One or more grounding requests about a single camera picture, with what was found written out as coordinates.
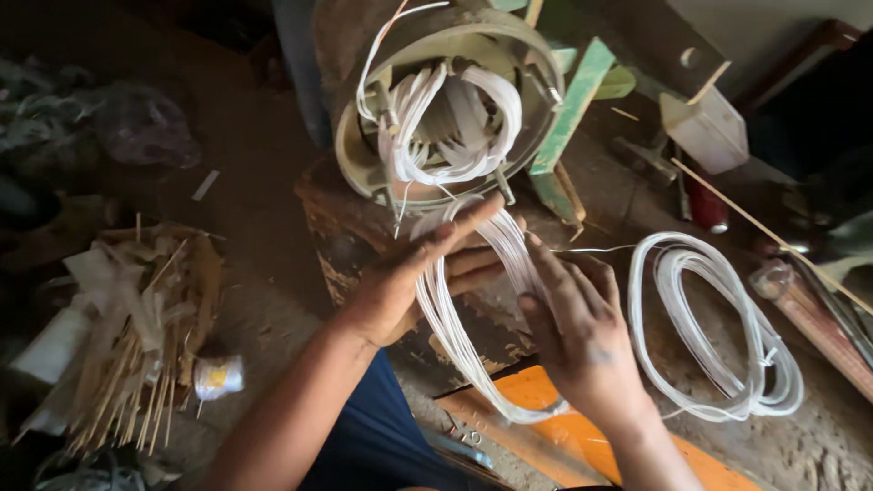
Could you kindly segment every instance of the bundle of white wires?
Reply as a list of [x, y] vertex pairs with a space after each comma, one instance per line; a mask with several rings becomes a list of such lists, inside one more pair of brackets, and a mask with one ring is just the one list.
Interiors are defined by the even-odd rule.
[[[439, 225], [451, 221], [459, 210], [478, 199], [482, 197], [474, 194], [464, 195], [447, 207], [425, 215], [413, 227], [410, 238], [421, 237]], [[546, 298], [540, 276], [525, 249], [524, 236], [509, 213], [504, 210], [499, 211], [490, 220], [484, 222], [477, 232], [494, 248], [503, 261], [506, 273], [517, 294], [535, 293], [541, 299]], [[457, 318], [446, 285], [443, 258], [418, 277], [416, 297], [424, 316], [427, 317], [436, 337], [458, 371], [464, 374], [464, 377], [507, 419], [513, 423], [530, 425], [569, 410], [569, 403], [561, 397], [544, 409], [526, 409], [513, 404], [497, 390], [464, 331], [464, 326]]]
[[[370, 48], [367, 63], [361, 73], [358, 84], [357, 106], [362, 118], [376, 122], [379, 133], [379, 157], [395, 173], [397, 179], [403, 182], [419, 182], [443, 187], [447, 183], [463, 183], [479, 176], [491, 174], [506, 159], [512, 149], [515, 138], [521, 130], [521, 98], [518, 91], [509, 81], [478, 66], [470, 66], [461, 73], [461, 81], [466, 92], [466, 104], [469, 107], [458, 108], [457, 98], [452, 103], [452, 111], [456, 118], [465, 114], [467, 121], [457, 121], [461, 131], [461, 142], [439, 142], [437, 149], [448, 166], [424, 169], [424, 164], [430, 156], [430, 145], [415, 142], [414, 134], [437, 92], [443, 88], [449, 75], [446, 61], [440, 62], [435, 68], [426, 67], [419, 73], [408, 75], [391, 89], [388, 103], [396, 111], [398, 131], [389, 131], [385, 117], [378, 120], [367, 108], [365, 98], [365, 80], [370, 65], [373, 62], [379, 44], [390, 25], [399, 17], [434, 7], [442, 7], [448, 2], [430, 3], [422, 7], [406, 10], [388, 21]], [[485, 92], [495, 103], [503, 115], [503, 124], [497, 135], [487, 135], [485, 119], [487, 114], [478, 98], [476, 88]], [[464, 131], [471, 121], [478, 124], [478, 131]]]
[[[646, 351], [643, 333], [643, 267], [652, 248], [661, 251], [655, 259], [657, 291], [685, 346], [703, 367], [706, 375], [727, 399], [705, 402], [683, 394], [657, 372]], [[748, 369], [741, 381], [725, 365], [706, 338], [691, 312], [682, 283], [682, 271], [689, 270], [713, 285], [737, 309], [746, 334]], [[679, 406], [679, 410], [712, 422], [742, 421], [750, 414], [784, 416], [803, 401], [800, 369], [770, 322], [752, 301], [731, 263], [715, 247], [679, 232], [655, 233], [634, 250], [628, 284], [630, 331], [639, 363], [652, 383]], [[765, 394], [765, 371], [773, 367], [773, 382]]]

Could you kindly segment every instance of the debris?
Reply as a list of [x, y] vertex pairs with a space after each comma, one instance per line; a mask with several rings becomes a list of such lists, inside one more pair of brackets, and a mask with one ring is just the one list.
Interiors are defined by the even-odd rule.
[[221, 258], [201, 232], [157, 225], [102, 232], [91, 250], [64, 262], [80, 289], [70, 308], [95, 314], [84, 322], [88, 341], [65, 368], [60, 356], [44, 360], [63, 374], [53, 375], [58, 382], [22, 432], [65, 427], [66, 451], [90, 453], [107, 440], [133, 441], [144, 410], [137, 448], [148, 444], [152, 453], [162, 424], [166, 446], [176, 386], [192, 385], [194, 354], [215, 320]]
[[631, 119], [631, 120], [634, 120], [634, 121], [637, 121], [637, 122], [640, 121], [640, 118], [637, 118], [636, 116], [634, 116], [634, 115], [631, 114], [631, 113], [625, 113], [624, 111], [622, 111], [622, 110], [619, 109], [618, 107], [611, 107], [610, 109], [612, 109], [613, 111], [617, 112], [618, 114], [621, 114], [622, 116], [624, 116], [624, 117], [626, 117], [626, 118], [628, 118], [628, 119]]
[[243, 389], [243, 358], [198, 358], [194, 368], [194, 392], [201, 401], [211, 401]]
[[192, 196], [191, 199], [194, 201], [200, 201], [203, 199], [203, 197], [206, 196], [206, 191], [210, 190], [212, 183], [216, 181], [218, 174], [220, 174], [220, 172], [212, 170], [206, 178], [203, 179], [203, 182], [200, 184], [200, 187], [197, 188], [197, 191], [195, 191], [194, 196]]
[[83, 308], [82, 295], [73, 298], [73, 306], [61, 309], [11, 367], [55, 384], [66, 370], [81, 343], [88, 335], [90, 321]]

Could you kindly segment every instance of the blue pants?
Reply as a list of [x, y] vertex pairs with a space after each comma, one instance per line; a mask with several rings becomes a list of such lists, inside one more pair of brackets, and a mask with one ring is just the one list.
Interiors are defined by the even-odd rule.
[[412, 418], [385, 350], [380, 349], [299, 489], [413, 486], [440, 491], [500, 489], [450, 466], [434, 452]]

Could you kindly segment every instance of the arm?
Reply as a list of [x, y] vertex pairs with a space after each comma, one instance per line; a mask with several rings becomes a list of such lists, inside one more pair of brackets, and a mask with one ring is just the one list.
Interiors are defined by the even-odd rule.
[[309, 340], [288, 371], [224, 441], [201, 489], [286, 491], [306, 476], [376, 351], [415, 325], [416, 279], [446, 256], [449, 289], [467, 291], [503, 271], [473, 232], [503, 206], [499, 194], [365, 269], [346, 306]]
[[643, 388], [612, 268], [563, 256], [528, 235], [552, 309], [523, 294], [519, 307], [546, 373], [564, 398], [606, 436], [630, 490], [702, 490]]

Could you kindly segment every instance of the person's right hand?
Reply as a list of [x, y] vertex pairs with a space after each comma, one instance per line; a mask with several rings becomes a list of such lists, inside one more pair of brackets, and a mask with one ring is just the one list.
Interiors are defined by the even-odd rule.
[[612, 439], [653, 411], [634, 360], [612, 267], [588, 256], [559, 259], [539, 238], [527, 250], [553, 309], [532, 294], [519, 308], [558, 392]]

